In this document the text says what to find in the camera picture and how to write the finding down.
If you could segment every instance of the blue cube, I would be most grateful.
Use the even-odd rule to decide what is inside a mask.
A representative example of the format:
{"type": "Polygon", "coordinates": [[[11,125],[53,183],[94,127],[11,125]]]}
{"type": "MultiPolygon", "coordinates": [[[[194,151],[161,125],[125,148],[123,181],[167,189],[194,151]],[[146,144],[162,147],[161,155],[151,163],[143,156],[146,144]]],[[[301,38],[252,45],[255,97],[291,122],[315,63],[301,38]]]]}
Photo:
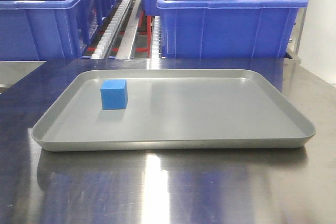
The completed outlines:
{"type": "Polygon", "coordinates": [[[126,80],[107,80],[101,88],[101,103],[103,110],[126,109],[128,102],[126,80]]]}

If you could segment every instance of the stainless steel table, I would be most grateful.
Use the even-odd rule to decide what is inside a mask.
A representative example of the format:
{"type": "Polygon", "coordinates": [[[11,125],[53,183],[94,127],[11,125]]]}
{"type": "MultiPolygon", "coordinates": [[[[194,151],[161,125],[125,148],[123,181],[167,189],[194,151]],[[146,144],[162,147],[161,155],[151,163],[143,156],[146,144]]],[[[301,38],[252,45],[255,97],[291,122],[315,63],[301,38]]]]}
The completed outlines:
{"type": "Polygon", "coordinates": [[[336,89],[289,59],[49,61],[0,95],[0,223],[336,223],[335,130],[336,89]],[[179,68],[258,71],[317,133],[291,150],[83,153],[28,137],[81,72],[179,68]]]}

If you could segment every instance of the metal rail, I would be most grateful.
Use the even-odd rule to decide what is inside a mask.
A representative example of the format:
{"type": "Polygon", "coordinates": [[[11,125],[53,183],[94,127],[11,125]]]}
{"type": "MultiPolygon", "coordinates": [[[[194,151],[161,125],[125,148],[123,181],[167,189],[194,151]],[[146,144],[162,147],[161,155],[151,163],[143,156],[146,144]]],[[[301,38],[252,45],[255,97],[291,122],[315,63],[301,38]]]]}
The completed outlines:
{"type": "Polygon", "coordinates": [[[128,20],[125,33],[120,43],[116,59],[134,58],[135,38],[138,30],[138,23],[141,16],[141,0],[135,0],[131,16],[128,20]]]}
{"type": "Polygon", "coordinates": [[[130,8],[132,0],[122,0],[114,17],[101,37],[91,59],[105,59],[110,55],[114,41],[119,34],[122,23],[125,20],[128,9],[130,8]]]}
{"type": "Polygon", "coordinates": [[[161,39],[160,37],[160,17],[155,16],[153,20],[150,58],[158,59],[161,57],[161,40],[160,39],[161,39]]]}

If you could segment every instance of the gray tray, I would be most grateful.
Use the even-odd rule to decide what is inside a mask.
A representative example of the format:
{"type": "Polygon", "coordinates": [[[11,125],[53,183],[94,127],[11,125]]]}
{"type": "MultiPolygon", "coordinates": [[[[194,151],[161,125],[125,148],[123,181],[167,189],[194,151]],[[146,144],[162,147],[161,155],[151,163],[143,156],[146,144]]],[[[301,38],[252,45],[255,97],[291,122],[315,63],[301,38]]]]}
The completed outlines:
{"type": "Polygon", "coordinates": [[[31,131],[49,151],[295,148],[313,124],[249,70],[95,70],[80,74],[31,131]],[[125,110],[102,110],[104,80],[127,79],[125,110]]]}

